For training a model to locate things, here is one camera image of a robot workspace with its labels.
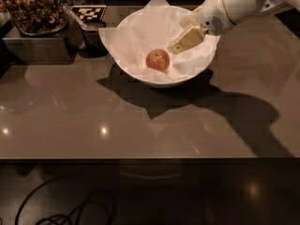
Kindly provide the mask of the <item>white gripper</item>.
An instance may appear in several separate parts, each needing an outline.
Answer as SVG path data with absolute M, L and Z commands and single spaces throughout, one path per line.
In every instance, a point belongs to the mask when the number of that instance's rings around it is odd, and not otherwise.
M 227 15 L 224 0 L 205 0 L 196 14 L 188 14 L 179 24 L 185 29 L 168 46 L 168 50 L 174 54 L 183 53 L 201 44 L 205 32 L 219 36 L 235 27 L 235 23 Z

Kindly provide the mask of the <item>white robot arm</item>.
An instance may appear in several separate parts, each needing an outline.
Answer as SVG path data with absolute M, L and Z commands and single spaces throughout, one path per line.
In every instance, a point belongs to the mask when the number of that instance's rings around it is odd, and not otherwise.
M 183 53 L 201 44 L 206 35 L 219 36 L 244 20 L 296 8 L 300 0 L 205 0 L 179 21 L 182 31 L 168 45 L 171 53 Z

